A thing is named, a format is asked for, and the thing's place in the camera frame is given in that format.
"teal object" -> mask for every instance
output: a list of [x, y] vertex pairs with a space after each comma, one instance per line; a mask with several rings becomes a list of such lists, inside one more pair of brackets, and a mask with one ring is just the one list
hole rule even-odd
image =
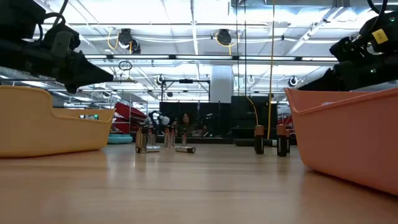
[[132, 143], [132, 137], [129, 134], [110, 134], [108, 144], [128, 144]]

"ceiling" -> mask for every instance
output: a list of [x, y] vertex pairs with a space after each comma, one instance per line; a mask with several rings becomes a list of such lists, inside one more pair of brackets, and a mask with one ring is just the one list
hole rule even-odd
[[[35, 0], [47, 12], [58, 12], [63, 0]], [[282, 91], [292, 76], [301, 79], [311, 74], [322, 75], [335, 59], [329, 48], [346, 36], [357, 36], [361, 26], [376, 16], [365, 0], [277, 0], [275, 24], [272, 27], [270, 0], [70, 0], [63, 13], [70, 27], [80, 33], [77, 50], [85, 55], [126, 55], [128, 50], [116, 45], [117, 33], [131, 28], [142, 55], [229, 55], [229, 47], [217, 43], [218, 29], [229, 29], [233, 39], [231, 55], [281, 57], [327, 57], [329, 63], [279, 63], [272, 69], [272, 91]], [[389, 1], [387, 10], [395, 9]], [[53, 19], [45, 21], [44, 31]], [[106, 90], [134, 90], [135, 95], [157, 104], [160, 93], [156, 78], [171, 80], [190, 78], [208, 80], [212, 67], [208, 60], [129, 60], [130, 71], [118, 68], [119, 60], [91, 60], [115, 77], [137, 83], [106, 83]], [[235, 91], [258, 91], [270, 88], [271, 65], [253, 61], [229, 60], [233, 68]], [[169, 90], [191, 90], [177, 93], [169, 100], [207, 100], [208, 86], [173, 84]]]

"yellow plastic bin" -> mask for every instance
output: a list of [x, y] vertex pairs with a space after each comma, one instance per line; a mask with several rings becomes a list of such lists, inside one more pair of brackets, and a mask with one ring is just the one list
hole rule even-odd
[[[45, 156], [106, 146], [114, 110], [53, 109], [51, 94], [0, 86], [0, 157]], [[98, 120], [80, 115], [98, 115]]]
[[398, 88], [285, 92], [306, 166], [398, 195]]

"wooden surface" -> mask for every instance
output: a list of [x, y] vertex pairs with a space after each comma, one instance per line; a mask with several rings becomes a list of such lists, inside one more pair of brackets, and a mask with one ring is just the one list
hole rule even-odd
[[0, 223], [398, 223], [398, 197], [251, 147], [0, 161]]

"yellow sticker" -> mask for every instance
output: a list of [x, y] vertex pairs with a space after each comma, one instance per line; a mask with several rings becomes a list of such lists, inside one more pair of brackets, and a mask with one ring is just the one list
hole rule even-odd
[[382, 29], [376, 30], [372, 34], [378, 44], [382, 44], [385, 41], [388, 41], [387, 35]]

